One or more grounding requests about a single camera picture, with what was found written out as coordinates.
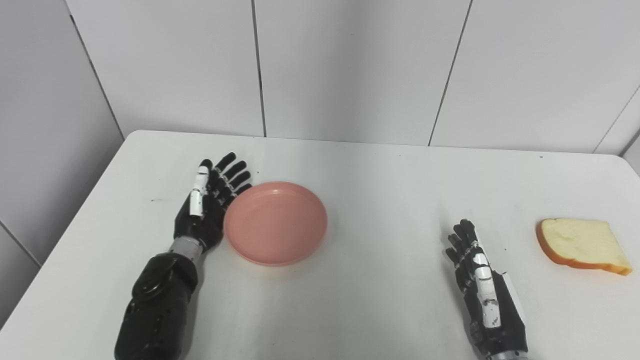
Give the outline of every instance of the slice of bread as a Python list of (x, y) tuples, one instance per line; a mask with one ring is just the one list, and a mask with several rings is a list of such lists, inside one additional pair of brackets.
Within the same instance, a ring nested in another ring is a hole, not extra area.
[(538, 224), (536, 234), (542, 250), (557, 264), (620, 275), (633, 271), (606, 221), (548, 218)]

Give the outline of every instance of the white wall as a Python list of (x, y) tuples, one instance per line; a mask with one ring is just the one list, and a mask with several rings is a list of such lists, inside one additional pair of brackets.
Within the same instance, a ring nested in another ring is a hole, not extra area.
[(268, 136), (616, 154), (640, 127), (634, 0), (255, 0), (257, 44), (250, 0), (68, 2), (125, 134), (261, 135), (256, 45)]
[(262, 136), (250, 0), (67, 3), (125, 136)]
[(474, 1), (431, 144), (593, 152), (640, 85), (638, 18), (636, 0)]
[(427, 145), (468, 0), (256, 0), (268, 136)]
[(0, 1), (0, 53), (1, 325), (122, 136), (63, 0)]

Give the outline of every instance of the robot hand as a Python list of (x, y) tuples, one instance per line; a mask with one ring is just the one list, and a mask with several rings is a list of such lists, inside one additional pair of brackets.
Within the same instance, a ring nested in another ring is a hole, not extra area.
[(215, 167), (211, 160), (202, 160), (191, 193), (175, 217), (172, 250), (177, 252), (195, 246), (193, 251), (197, 257), (220, 243), (229, 205), (251, 187), (251, 184), (242, 185), (251, 177), (249, 171), (243, 171), (244, 161), (224, 171), (235, 159), (236, 154), (230, 152)]
[(173, 245), (147, 263), (133, 286), (116, 341), (116, 360), (176, 360), (188, 305), (198, 284), (200, 255), (222, 240), (222, 224), (231, 202), (251, 187), (246, 163), (231, 152), (215, 167), (204, 159), (195, 183), (175, 218)]
[(461, 220), (446, 250), (471, 316), (469, 331), (487, 360), (527, 359), (525, 326), (501, 274), (491, 269), (476, 230)]

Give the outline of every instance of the bread crust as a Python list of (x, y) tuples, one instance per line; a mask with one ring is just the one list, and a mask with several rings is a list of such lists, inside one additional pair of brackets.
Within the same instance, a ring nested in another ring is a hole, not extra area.
[(551, 248), (551, 246), (548, 244), (547, 239), (545, 239), (544, 237), (544, 234), (542, 232), (542, 223), (545, 220), (555, 220), (555, 219), (546, 218), (541, 222), (538, 222), (538, 225), (536, 226), (536, 237), (538, 238), (538, 243), (540, 243), (540, 247), (542, 248), (542, 251), (549, 257), (549, 259), (551, 259), (551, 261), (555, 262), (556, 264), (566, 265), (566, 266), (570, 266), (572, 268), (578, 268), (578, 269), (601, 269), (601, 270), (605, 270), (608, 272), (612, 272), (612, 273), (620, 274), (624, 276), (631, 274), (631, 271), (633, 271), (632, 268), (627, 268), (624, 266), (618, 266), (618, 265), (609, 264), (609, 263), (595, 263), (595, 264), (583, 263), (581, 261), (577, 261), (576, 259), (569, 259), (569, 258), (564, 258), (560, 256)]

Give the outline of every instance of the white table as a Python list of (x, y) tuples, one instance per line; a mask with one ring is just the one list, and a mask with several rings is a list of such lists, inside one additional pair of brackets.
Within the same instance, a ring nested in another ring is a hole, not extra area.
[(635, 351), (640, 276), (552, 263), (546, 217), (611, 223), (640, 266), (640, 179), (617, 157), (135, 132), (0, 332), (0, 359), (112, 359), (131, 287), (168, 249), (200, 160), (228, 151), (253, 183), (302, 184), (324, 202), (320, 249), (282, 268), (223, 242), (204, 257), (186, 359), (474, 359), (444, 255), (461, 218), (509, 271), (532, 359)]

